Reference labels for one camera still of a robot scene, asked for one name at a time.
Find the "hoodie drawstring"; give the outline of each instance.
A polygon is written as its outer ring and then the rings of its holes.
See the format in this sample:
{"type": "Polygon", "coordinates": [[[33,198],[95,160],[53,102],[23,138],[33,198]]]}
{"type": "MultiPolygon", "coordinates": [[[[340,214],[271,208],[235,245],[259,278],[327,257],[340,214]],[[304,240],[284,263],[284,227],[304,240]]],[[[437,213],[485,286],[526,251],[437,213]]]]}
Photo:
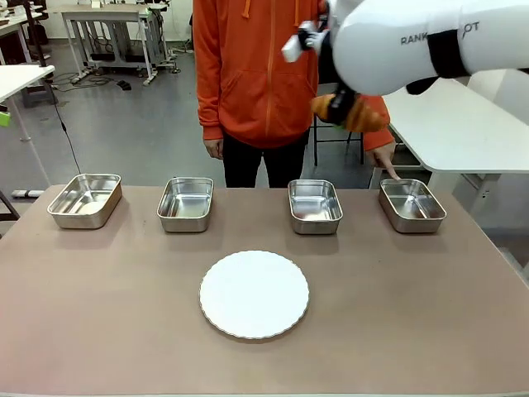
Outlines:
{"type": "Polygon", "coordinates": [[[245,10],[242,12],[242,16],[246,19],[250,18],[250,3],[251,0],[246,0],[245,10]]]}
{"type": "Polygon", "coordinates": [[[296,9],[294,10],[294,26],[299,27],[299,0],[296,0],[296,9]]]}

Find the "orange hoodie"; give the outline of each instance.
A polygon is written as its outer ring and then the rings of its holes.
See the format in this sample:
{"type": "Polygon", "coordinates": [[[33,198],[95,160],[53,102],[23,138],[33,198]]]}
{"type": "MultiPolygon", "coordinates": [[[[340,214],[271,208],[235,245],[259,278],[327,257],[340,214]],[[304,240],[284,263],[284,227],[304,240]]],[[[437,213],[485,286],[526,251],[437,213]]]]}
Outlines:
{"type": "MultiPolygon", "coordinates": [[[[300,22],[317,19],[318,3],[193,1],[198,118],[204,139],[221,139],[224,130],[239,141],[264,149],[292,143],[310,127],[317,56],[308,51],[289,64],[281,48],[300,22]]],[[[372,98],[385,109],[382,98],[372,98]]],[[[365,134],[365,149],[391,140],[387,130],[365,134]]]]}

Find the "black object on floor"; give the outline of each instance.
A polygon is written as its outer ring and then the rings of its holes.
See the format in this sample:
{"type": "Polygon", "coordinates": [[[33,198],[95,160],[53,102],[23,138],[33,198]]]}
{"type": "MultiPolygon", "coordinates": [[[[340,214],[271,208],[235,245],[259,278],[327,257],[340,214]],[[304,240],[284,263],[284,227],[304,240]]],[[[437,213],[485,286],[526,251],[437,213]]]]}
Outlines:
{"type": "Polygon", "coordinates": [[[123,90],[123,91],[131,91],[132,87],[130,83],[127,83],[125,80],[119,80],[117,82],[117,85],[123,90]]]}

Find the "black pants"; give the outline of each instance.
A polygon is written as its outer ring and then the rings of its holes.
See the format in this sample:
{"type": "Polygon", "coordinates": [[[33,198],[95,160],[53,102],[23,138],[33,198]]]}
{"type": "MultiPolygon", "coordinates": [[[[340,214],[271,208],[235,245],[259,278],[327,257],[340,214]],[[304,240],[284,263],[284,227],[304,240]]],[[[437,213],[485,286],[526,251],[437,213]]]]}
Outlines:
{"type": "Polygon", "coordinates": [[[254,188],[257,170],[264,157],[270,188],[286,188],[288,182],[299,179],[303,169],[308,132],[286,146],[257,149],[224,134],[224,177],[228,188],[254,188]]]}

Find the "croissant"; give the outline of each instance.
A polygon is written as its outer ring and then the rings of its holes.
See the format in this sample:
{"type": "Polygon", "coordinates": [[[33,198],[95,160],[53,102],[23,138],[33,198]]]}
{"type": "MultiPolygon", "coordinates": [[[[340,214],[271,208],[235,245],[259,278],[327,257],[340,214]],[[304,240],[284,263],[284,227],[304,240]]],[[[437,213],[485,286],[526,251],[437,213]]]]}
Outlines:
{"type": "MultiPolygon", "coordinates": [[[[335,97],[333,93],[316,97],[312,100],[312,111],[326,121],[329,103],[335,97]]],[[[355,100],[353,108],[347,114],[344,128],[350,132],[376,132],[386,127],[383,118],[365,103],[362,97],[355,100]]]]}

